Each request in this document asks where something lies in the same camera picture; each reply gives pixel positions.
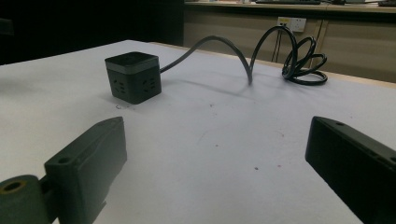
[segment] small black box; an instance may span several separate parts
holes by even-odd
[[[137,105],[161,93],[158,56],[130,52],[105,62],[113,96]]]

